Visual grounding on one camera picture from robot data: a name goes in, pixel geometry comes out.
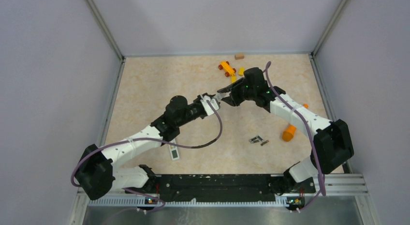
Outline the white remote control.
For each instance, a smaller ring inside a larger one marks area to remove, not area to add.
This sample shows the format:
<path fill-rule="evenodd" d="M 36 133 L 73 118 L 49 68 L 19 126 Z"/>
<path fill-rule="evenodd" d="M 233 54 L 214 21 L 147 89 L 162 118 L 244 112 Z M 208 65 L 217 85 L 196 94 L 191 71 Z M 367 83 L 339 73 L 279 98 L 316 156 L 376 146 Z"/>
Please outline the white remote control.
<path fill-rule="evenodd" d="M 213 100 L 215 100 L 217 103 L 222 102 L 222 99 L 226 97 L 226 93 L 220 93 L 217 92 L 214 96 L 213 96 Z"/>

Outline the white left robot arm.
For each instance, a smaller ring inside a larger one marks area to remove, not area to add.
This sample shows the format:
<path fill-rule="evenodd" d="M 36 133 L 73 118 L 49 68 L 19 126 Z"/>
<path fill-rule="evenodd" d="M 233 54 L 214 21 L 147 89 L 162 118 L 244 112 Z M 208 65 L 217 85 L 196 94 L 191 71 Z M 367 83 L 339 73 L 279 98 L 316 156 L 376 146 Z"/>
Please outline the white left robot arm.
<path fill-rule="evenodd" d="M 100 148 L 95 144 L 88 146 L 72 172 L 72 185 L 81 187 L 91 200 L 126 187 L 151 192 L 155 180 L 148 171 L 141 167 L 121 169 L 122 165 L 145 151 L 170 144 L 180 134 L 181 126 L 217 115 L 223 97 L 223 93 L 205 93 L 189 104 L 184 96 L 174 96 L 164 113 L 136 134 Z"/>

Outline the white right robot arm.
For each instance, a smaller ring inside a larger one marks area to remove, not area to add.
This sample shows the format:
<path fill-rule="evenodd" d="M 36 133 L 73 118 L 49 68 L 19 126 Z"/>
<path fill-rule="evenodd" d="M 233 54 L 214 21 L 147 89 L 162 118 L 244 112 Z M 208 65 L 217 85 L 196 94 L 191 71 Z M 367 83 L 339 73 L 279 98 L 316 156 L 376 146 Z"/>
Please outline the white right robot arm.
<path fill-rule="evenodd" d="M 219 89 L 222 101 L 239 106 L 253 101 L 269 113 L 279 116 L 302 132 L 311 145 L 310 156 L 284 172 L 283 185 L 289 192 L 297 192 L 303 181 L 317 177 L 322 195 L 326 195 L 325 175 L 354 155 L 350 131 L 341 119 L 331 121 L 297 103 L 284 90 L 273 86 L 267 71 L 258 67 L 244 72 L 244 77 Z"/>

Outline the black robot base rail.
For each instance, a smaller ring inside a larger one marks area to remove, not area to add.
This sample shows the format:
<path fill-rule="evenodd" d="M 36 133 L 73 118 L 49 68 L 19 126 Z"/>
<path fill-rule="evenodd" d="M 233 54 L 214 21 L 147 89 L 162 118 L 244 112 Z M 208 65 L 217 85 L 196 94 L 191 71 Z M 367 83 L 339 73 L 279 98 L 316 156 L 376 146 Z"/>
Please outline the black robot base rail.
<path fill-rule="evenodd" d="M 285 194 L 316 192 L 313 178 L 291 183 L 283 175 L 274 174 L 162 174 L 150 176 L 142 188 L 131 190 L 158 196 L 166 203 L 274 202 Z"/>

